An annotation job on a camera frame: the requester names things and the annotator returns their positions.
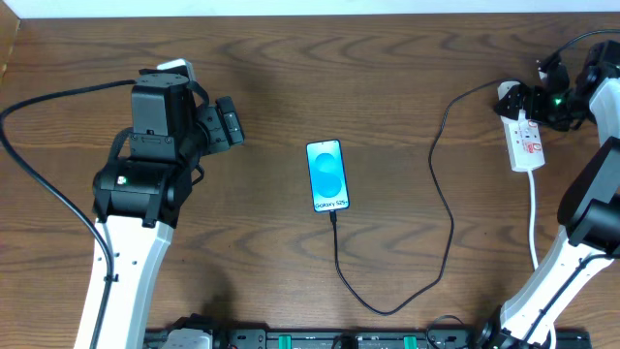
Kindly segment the blue Galaxy smartphone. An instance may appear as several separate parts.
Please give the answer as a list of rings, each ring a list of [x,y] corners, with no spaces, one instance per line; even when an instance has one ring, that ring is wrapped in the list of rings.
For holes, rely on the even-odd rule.
[[[339,140],[308,143],[306,158],[315,212],[350,207],[350,196]]]

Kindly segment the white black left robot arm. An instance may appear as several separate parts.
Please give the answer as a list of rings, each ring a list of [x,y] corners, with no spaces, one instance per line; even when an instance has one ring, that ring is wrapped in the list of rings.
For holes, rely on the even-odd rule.
[[[157,276],[202,157],[244,141],[230,97],[211,101],[192,65],[177,59],[143,69],[131,86],[132,126],[114,138],[93,179],[96,215],[82,210],[12,147],[8,155],[83,222],[95,239],[75,346],[140,348]]]

